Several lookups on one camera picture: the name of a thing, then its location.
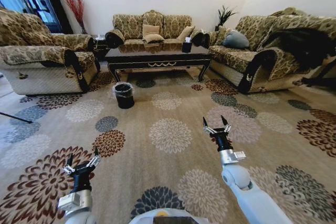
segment floor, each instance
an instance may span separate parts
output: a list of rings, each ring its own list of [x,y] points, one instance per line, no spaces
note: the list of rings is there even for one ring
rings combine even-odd
[[[92,157],[93,214],[98,223],[128,223],[145,211],[171,207],[211,223],[246,223],[221,178],[217,146],[202,129],[220,115],[247,158],[241,165],[294,223],[336,222],[336,99],[325,89],[297,87],[242,95],[210,70],[123,73],[134,107],[118,108],[112,76],[102,72],[86,94],[28,98],[0,79],[0,222],[64,223],[59,197],[72,180],[62,173]]]

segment coffee table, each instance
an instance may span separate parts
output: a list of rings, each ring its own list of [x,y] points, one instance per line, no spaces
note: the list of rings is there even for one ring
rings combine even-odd
[[[132,44],[110,49],[106,54],[108,69],[116,82],[120,81],[117,70],[155,69],[203,66],[198,80],[211,64],[212,53],[204,47],[192,46],[190,52],[182,52],[182,44]]]

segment sofa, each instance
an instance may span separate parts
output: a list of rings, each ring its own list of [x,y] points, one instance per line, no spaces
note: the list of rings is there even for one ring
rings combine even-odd
[[[0,8],[0,72],[17,94],[87,92],[100,70],[93,39],[51,34],[42,20]]]
[[[105,34],[109,48],[117,48],[120,45],[144,44],[142,40],[142,25],[159,26],[159,34],[165,39],[165,44],[181,44],[177,37],[186,26],[192,25],[191,16],[187,15],[163,15],[155,10],[150,10],[142,15],[115,14],[113,16],[114,29]],[[203,34],[194,29],[191,41],[200,45]]]
[[[326,32],[336,41],[336,18],[312,15],[245,16],[235,30],[247,37],[249,48],[222,46],[222,41],[232,29],[220,27],[219,31],[205,33],[203,45],[214,53],[210,68],[233,83],[241,93],[295,87],[297,81],[310,77],[318,68],[303,71],[291,53],[276,45],[263,47],[263,44],[271,33],[296,27]]]

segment dark clothing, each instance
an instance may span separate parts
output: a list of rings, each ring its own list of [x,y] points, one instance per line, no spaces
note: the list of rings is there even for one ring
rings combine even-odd
[[[263,46],[278,39],[280,49],[290,52],[300,63],[301,70],[314,69],[322,65],[328,55],[335,55],[336,41],[323,32],[312,28],[291,28],[269,35]]]

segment black tissue box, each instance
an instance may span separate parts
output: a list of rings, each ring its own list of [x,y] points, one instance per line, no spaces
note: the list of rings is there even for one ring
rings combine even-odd
[[[190,52],[192,45],[193,44],[191,42],[183,42],[182,43],[182,52]]]

